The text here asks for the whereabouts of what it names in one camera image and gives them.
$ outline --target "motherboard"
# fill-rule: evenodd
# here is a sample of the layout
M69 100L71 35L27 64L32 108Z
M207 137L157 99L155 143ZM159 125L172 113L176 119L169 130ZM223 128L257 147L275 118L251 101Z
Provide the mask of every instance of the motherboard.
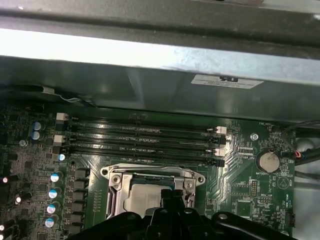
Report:
M162 189L182 189L208 218L231 212L292 235L295 163L281 131L253 120L2 104L0 239L62 240L125 211L143 217Z

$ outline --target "green circuit board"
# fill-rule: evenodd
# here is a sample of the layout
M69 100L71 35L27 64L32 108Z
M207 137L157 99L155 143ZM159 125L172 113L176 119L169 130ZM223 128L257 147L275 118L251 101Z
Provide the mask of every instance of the green circuit board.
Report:
M57 121L57 113L67 114L68 120ZM2 105L0 116L0 177L19 176L10 186L0 187L0 219L16 220L14 239L65 239L104 221L108 181L100 169L118 163L192 169L206 177L195 195L200 214L210 218L219 211L232 212L292 234L295 164L283 154L289 149L277 124L55 104ZM35 122L41 123L39 139L33 135ZM226 127L223 136L211 131L217 126ZM56 146L55 136L64 136L67 143ZM224 156L208 154L220 137L225 139ZM132 141L134 147L127 144ZM264 153L278 157L275 171L268 173L257 165ZM52 182L57 172L63 178ZM78 178L85 179L82 191L75 188ZM61 194L50 199L54 188ZM15 204L17 195L26 192L32 197ZM52 202L59 202L60 208L49 228L45 222Z

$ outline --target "integrated circuit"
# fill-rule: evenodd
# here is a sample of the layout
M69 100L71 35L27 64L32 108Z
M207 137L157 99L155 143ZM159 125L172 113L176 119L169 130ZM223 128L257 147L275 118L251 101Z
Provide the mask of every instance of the integrated circuit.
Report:
M237 200L235 204L235 214L240 217L250 219L252 217L253 203L251 201Z

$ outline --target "white label sticker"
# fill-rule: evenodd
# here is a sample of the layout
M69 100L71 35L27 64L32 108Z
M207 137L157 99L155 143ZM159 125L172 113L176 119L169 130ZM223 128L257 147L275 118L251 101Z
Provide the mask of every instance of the white label sticker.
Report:
M192 84L220 86L227 88L252 89L264 81L241 79L231 76L195 75Z

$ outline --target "screw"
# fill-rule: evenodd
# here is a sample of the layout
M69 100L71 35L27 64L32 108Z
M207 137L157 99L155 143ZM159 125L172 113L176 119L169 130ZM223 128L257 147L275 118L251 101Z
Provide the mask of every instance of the screw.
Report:
M186 209L184 210L184 212L185 212L186 214L192 214L193 210L190 209L190 208L186 208Z
M250 135L250 138L251 138L252 141L257 141L258 138L259 138L259 135L256 134L256 133L252 133L252 134Z
M115 175L115 176L113 176L113 178L112 178L112 182L113 182L114 184L118 184L118 183L121 182L121 178L120 178L118 175Z
M192 183L188 181L188 182L186 183L186 187L187 187L188 189L192 188Z
M108 170L107 169L103 169L102 170L102 175L107 175L108 174Z
M225 214L219 214L218 218L220 218L220 219L224 220L224 219L227 219L227 218L228 218L228 216L227 216L227 215L225 215Z

